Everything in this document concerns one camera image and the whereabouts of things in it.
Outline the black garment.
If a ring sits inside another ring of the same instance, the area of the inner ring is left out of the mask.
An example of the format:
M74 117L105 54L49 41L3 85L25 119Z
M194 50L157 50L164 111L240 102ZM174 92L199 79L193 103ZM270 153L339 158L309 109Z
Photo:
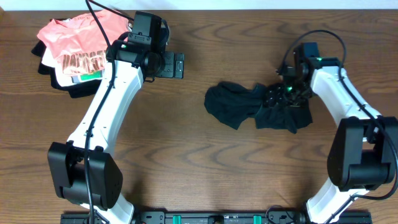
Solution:
M204 105L209 114L233 129L252 118L257 129L286 129L295 134L313 122L308 103L303 107L266 106L267 87L257 83L247 89L237 83L220 82L207 90Z

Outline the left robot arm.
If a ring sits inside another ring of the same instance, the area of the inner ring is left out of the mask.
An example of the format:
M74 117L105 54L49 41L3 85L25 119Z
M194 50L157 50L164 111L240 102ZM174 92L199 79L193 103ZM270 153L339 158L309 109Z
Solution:
M127 109L144 82L183 78L184 54L166 51L166 20L137 11L132 31L106 51L103 79L88 111L65 143L47 153L57 197L88 213L67 213L61 223L131 223L134 206L122 195L123 174L113 159Z

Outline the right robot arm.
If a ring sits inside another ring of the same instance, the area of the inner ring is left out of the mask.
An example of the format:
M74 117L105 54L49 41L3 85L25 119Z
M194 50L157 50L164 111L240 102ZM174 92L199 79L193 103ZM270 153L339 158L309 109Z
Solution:
M301 121L309 99L318 96L332 115L337 131L327 158L328 178L305 202L302 211L268 212L270 223L372 223L369 212L350 211L357 199L384 184L397 189L397 118L370 106L350 82L343 63L321 57L314 42L293 51L294 66L282 65L283 85L267 94L265 104Z

